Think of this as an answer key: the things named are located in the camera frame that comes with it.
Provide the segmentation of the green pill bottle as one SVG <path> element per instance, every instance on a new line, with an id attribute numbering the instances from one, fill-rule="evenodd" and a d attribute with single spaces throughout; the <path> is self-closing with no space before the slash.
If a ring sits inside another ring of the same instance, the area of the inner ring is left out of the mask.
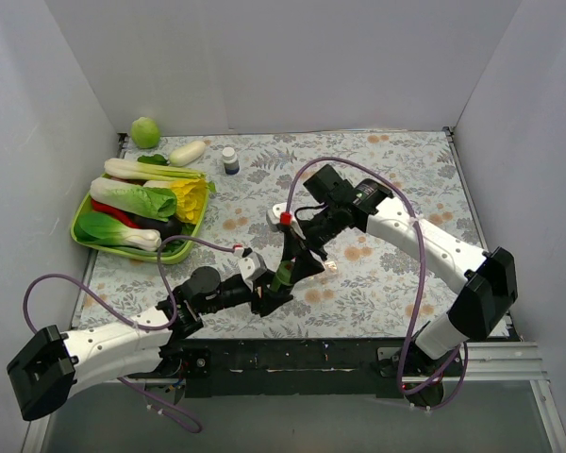
<path id="1" fill-rule="evenodd" d="M 270 290 L 276 293 L 289 293 L 293 287 L 291 283 L 291 272 L 293 263 L 291 261 L 281 261 L 276 269 Z"/>

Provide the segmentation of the clear weekly pill organizer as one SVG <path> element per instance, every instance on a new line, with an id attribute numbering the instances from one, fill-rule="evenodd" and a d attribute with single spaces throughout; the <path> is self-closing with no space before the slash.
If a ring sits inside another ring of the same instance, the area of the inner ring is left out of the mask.
<path id="1" fill-rule="evenodd" d="M 335 276 L 339 272 L 338 264 L 334 260 L 325 261 L 323 266 L 328 276 Z"/>

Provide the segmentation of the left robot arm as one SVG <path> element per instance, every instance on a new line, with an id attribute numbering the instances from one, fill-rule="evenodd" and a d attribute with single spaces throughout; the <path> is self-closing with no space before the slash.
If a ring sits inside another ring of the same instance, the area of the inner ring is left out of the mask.
<path id="1" fill-rule="evenodd" d="M 267 316 L 292 299 L 291 286 L 275 282 L 272 271 L 245 282 L 240 274 L 222 279 L 209 266 L 175 287 L 174 297 L 131 324 L 37 330 L 7 366 L 23 419 L 43 418 L 75 394 L 115 378 L 154 371 L 172 377 L 182 364 L 180 343 L 203 327 L 202 315 L 247 303 L 254 314 Z"/>

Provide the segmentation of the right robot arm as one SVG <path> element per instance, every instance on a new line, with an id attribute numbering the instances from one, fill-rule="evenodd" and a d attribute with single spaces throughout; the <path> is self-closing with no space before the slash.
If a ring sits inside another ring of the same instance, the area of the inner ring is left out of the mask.
<path id="1" fill-rule="evenodd" d="M 487 339 L 516 301 L 514 257 L 505 248 L 488 252 L 465 243 L 410 214 L 386 185 L 372 178 L 353 185 L 329 164 L 304 186 L 321 208 L 312 218 L 297 219 L 285 204 L 268 214 L 271 225 L 286 236 L 282 259 L 291 272 L 283 284 L 322 272 L 325 244 L 355 228 L 410 255 L 456 294 L 448 311 L 411 339 L 408 363 L 415 373 L 429 375 L 456 346 Z"/>

